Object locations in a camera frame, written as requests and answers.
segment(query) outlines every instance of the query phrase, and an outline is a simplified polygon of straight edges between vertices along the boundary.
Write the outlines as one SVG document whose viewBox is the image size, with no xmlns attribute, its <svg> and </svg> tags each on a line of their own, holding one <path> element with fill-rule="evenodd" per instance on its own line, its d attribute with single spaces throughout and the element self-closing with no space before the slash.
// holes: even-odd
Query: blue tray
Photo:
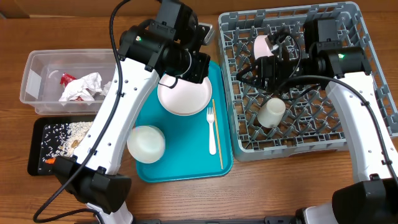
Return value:
<svg viewBox="0 0 398 224">
<path fill-rule="evenodd" d="M 158 127 L 166 139 L 163 157 L 153 164 L 137 162 L 138 176 L 149 183 L 187 180 L 226 175 L 232 168 L 233 155 L 229 135 L 228 117 L 223 79 L 219 66 L 210 62 L 209 79 L 213 88 L 220 133 L 224 169 L 221 170 L 216 129 L 214 128 L 217 154 L 209 153 L 209 126 L 206 110 L 192 116 L 177 116 L 160 104 L 157 88 L 149 95 L 137 118 L 136 126 Z"/>
</svg>

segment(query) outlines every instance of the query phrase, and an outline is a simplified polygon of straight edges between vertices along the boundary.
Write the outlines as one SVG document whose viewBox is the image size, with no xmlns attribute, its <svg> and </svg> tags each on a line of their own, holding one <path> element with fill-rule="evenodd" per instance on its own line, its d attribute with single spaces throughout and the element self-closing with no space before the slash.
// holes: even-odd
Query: wooden stick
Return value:
<svg viewBox="0 0 398 224">
<path fill-rule="evenodd" d="M 215 119 L 215 123 L 216 123 L 216 133 L 217 133 L 217 141 L 218 141 L 218 154 L 220 155 L 221 170 L 223 170 L 224 169 L 224 167 L 223 167 L 223 156 L 221 155 L 220 134 L 218 134 L 216 103 L 214 102 L 214 99 L 213 99 L 213 111 L 214 111 L 214 119 Z"/>
</svg>

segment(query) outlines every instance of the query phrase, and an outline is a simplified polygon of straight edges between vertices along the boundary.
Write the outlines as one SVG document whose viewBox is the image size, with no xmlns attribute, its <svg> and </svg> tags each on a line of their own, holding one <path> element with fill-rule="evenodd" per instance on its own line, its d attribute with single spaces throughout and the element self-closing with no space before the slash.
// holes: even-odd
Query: fork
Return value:
<svg viewBox="0 0 398 224">
<path fill-rule="evenodd" d="M 217 150 L 216 150 L 216 141 L 214 138 L 214 129 L 213 129 L 214 113 L 212 107 L 207 108 L 206 119 L 207 122 L 209 123 L 209 151 L 211 155 L 215 155 Z"/>
</svg>

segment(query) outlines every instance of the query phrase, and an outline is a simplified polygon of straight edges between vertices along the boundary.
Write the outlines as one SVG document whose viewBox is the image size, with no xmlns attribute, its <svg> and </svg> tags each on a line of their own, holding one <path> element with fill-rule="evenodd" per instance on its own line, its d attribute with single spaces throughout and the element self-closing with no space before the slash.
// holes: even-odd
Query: gray dish rack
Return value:
<svg viewBox="0 0 398 224">
<path fill-rule="evenodd" d="M 398 136 L 398 112 L 374 51 L 361 11 L 354 2 L 226 12 L 219 16 L 220 64 L 223 72 L 228 119 L 234 156 L 239 161 L 288 157 L 321 150 L 347 150 L 338 115 L 326 93 L 312 90 L 299 100 L 287 101 L 287 110 L 278 127 L 262 127 L 256 115 L 272 96 L 237 81 L 236 73 L 254 61 L 253 43 L 258 35 L 289 28 L 300 36 L 304 51 L 303 24 L 317 18 L 336 19 L 338 37 L 345 47 L 361 46 L 372 66 L 374 89 L 385 124 L 392 137 Z M 298 57 L 294 41 L 284 42 L 290 59 Z M 290 89 L 284 98 L 301 91 Z"/>
</svg>

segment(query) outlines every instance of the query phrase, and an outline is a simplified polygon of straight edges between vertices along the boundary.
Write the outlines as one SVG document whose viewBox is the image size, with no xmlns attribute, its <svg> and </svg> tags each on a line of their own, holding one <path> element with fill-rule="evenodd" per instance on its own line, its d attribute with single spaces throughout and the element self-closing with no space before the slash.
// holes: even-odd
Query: pink plate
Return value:
<svg viewBox="0 0 398 224">
<path fill-rule="evenodd" d="M 175 78 L 164 75 L 159 83 L 172 86 L 175 83 Z M 212 89 L 208 77 L 203 79 L 202 84 L 179 79 L 173 89 L 163 85 L 158 86 L 157 97 L 160 104 L 172 114 L 189 116 L 199 113 L 211 100 Z"/>
</svg>

